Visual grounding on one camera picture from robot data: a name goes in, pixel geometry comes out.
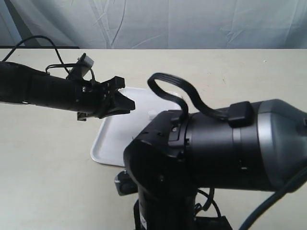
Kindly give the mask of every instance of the white tray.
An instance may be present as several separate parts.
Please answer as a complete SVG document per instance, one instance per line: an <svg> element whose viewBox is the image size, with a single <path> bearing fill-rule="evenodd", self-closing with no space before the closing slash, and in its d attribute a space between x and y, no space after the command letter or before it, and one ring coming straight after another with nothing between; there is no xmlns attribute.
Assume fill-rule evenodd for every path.
<svg viewBox="0 0 307 230"><path fill-rule="evenodd" d="M130 114L103 120L91 150L92 159L98 163L124 166L123 152L132 139L160 112L180 109L177 104L159 98L149 89L125 88L120 92L135 101L136 109Z"/></svg>

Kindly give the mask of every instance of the table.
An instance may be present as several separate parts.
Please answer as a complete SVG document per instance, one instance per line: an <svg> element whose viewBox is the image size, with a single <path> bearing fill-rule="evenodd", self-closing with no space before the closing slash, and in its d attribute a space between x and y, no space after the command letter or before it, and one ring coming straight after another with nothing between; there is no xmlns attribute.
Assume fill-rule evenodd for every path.
<svg viewBox="0 0 307 230"><path fill-rule="evenodd" d="M8 52L0 50L0 59ZM280 98L307 111L307 50L60 50L67 63L83 52L95 61L98 81L117 75L129 87L146 88L151 74L168 72L194 84L213 108ZM40 70L58 63L54 51L47 49L20 49L9 61ZM51 74L66 76L62 69ZM181 90L162 85L186 98ZM90 157L101 120L77 122L74 112L31 105L0 104L0 115L0 229L134 228L137 197L118 196L113 183L121 168ZM304 186L287 195L253 229L305 229L306 191ZM215 199L237 229L269 195L217 190ZM208 215L215 215L214 210Z"/></svg>

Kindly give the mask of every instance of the white table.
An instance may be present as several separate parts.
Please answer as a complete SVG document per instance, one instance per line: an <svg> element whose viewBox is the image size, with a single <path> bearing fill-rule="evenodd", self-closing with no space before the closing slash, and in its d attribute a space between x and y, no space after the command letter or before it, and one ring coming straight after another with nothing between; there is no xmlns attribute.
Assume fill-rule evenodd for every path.
<svg viewBox="0 0 307 230"><path fill-rule="evenodd" d="M307 111L307 50L85 50L98 81L115 75L147 87L151 74L179 75L214 108L242 100L280 98ZM8 50L0 50L2 59ZM60 50L75 62L83 50ZM58 63L53 50L17 50L9 59L36 69ZM65 77L62 69L52 75ZM185 94L164 84L165 89ZM136 195L117 195L121 168L100 165L90 148L99 119L74 112L0 105L0 229L132 230ZM305 229L307 187L287 195L254 229ZM270 193L217 190L216 202L234 229Z"/></svg>

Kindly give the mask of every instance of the white backdrop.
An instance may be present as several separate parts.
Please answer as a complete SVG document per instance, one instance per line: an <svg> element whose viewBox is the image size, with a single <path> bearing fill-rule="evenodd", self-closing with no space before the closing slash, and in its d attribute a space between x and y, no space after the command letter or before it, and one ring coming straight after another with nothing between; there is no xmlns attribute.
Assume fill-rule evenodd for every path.
<svg viewBox="0 0 307 230"><path fill-rule="evenodd" d="M307 0L11 0L34 35L116 49L307 48Z"/></svg>

